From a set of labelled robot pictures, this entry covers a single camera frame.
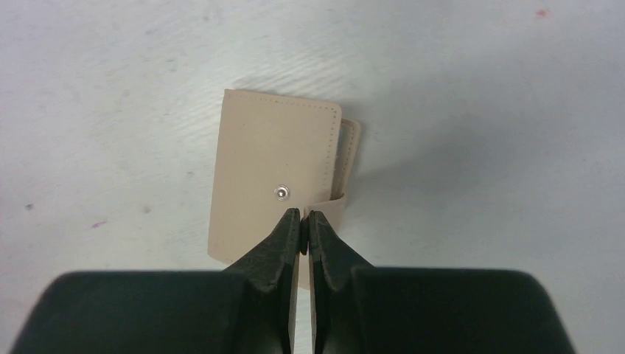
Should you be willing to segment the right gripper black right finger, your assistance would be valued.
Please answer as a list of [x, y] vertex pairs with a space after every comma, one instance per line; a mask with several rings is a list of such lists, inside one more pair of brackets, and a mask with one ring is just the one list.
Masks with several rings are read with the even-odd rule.
[[353, 271], [372, 264], [338, 237], [323, 212], [310, 212], [307, 224], [313, 352], [363, 353]]

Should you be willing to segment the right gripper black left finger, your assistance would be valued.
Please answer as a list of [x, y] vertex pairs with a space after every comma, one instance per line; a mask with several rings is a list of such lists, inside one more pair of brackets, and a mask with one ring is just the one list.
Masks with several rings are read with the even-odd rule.
[[300, 243], [300, 212], [287, 209], [266, 238], [226, 269], [243, 281], [231, 353], [292, 353]]

